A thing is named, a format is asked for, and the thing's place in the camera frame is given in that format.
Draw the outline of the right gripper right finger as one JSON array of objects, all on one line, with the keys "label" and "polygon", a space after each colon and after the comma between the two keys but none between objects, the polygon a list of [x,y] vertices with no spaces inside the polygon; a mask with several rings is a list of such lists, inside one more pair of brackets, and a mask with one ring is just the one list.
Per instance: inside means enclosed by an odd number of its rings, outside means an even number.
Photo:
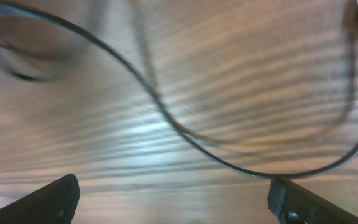
[{"label": "right gripper right finger", "polygon": [[281,224],[358,224],[358,217],[284,178],[272,179],[268,209]]}]

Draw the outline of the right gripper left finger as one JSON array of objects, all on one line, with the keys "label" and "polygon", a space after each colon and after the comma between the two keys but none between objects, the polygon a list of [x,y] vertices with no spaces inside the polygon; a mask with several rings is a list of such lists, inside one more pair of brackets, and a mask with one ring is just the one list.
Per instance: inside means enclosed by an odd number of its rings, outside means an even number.
[{"label": "right gripper left finger", "polygon": [[78,179],[67,174],[0,209],[0,224],[70,224],[80,199]]}]

